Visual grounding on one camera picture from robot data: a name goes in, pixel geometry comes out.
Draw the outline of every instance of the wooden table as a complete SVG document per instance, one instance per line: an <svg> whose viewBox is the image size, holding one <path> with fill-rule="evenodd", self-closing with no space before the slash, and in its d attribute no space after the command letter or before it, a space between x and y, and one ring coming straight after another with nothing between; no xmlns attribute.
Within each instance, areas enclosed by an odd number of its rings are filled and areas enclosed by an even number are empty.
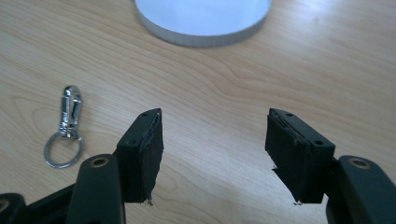
<svg viewBox="0 0 396 224"><path fill-rule="evenodd" d="M379 164L396 182L396 3L274 1L260 31L216 49L150 34L130 0L0 1L0 193L32 203L112 153L142 112L163 110L154 206L128 223L326 223L325 204L296 206L264 150L271 107ZM78 164L43 158L65 86L83 97ZM57 161L75 150L58 144Z"/></svg>

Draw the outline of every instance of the lobster clasp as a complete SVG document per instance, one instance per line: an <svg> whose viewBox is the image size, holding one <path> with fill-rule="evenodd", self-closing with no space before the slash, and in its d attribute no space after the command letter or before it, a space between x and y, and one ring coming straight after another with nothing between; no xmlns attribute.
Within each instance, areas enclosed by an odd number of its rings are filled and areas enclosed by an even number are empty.
<svg viewBox="0 0 396 224"><path fill-rule="evenodd" d="M59 127L59 134L62 138L70 139L76 137L81 103L81 95L77 86L68 86L64 89L61 124Z"/></svg>

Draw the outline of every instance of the metal ring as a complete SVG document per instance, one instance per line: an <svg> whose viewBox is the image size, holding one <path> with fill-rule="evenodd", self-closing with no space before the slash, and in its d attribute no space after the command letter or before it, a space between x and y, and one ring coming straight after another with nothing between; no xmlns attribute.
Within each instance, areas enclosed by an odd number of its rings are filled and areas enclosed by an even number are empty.
<svg viewBox="0 0 396 224"><path fill-rule="evenodd" d="M51 145L51 144L53 143L53 141L55 141L58 137L62 137L62 134L59 133L59 132L55 133L55 134L49 139L49 141L47 142L47 144L46 144L46 146L45 146L45 149L44 149L44 157L45 157L45 159L46 159L46 163L47 163L49 166L51 166L51 167L53 167L53 168L62 169L62 168L66 168L66 167L71 166L72 164L74 164L74 163L78 160L78 158L81 156L82 150L84 149L84 140L82 139L81 135L79 135L79 133L76 132L76 138L77 138L78 144L79 144L78 152L77 152L76 156L75 156L73 159L71 159L70 161L68 161L68 162L65 162L65 163L56 163L56 162L54 162L54 161L52 160L52 158L50 157L50 145Z"/></svg>

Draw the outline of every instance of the key ring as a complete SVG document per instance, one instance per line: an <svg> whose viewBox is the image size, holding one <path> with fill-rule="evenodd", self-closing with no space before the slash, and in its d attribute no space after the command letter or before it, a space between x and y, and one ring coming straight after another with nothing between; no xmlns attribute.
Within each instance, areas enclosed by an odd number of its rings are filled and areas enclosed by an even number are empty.
<svg viewBox="0 0 396 224"><path fill-rule="evenodd" d="M69 167L81 156L82 150L84 149L84 140L78 133L78 117L81 110L81 103L81 95L77 86L68 86L64 89L59 131L49 139L44 148L46 163L53 168L61 169ZM58 138L63 140L78 140L78 152L76 156L68 162L56 163L50 157L50 146Z"/></svg>

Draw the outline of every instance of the white round object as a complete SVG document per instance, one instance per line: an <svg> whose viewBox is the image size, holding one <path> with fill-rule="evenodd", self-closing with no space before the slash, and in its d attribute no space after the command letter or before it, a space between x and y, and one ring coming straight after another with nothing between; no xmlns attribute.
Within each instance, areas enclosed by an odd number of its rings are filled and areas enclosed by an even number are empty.
<svg viewBox="0 0 396 224"><path fill-rule="evenodd" d="M255 34L271 0L135 0L156 36L189 47L218 47Z"/></svg>

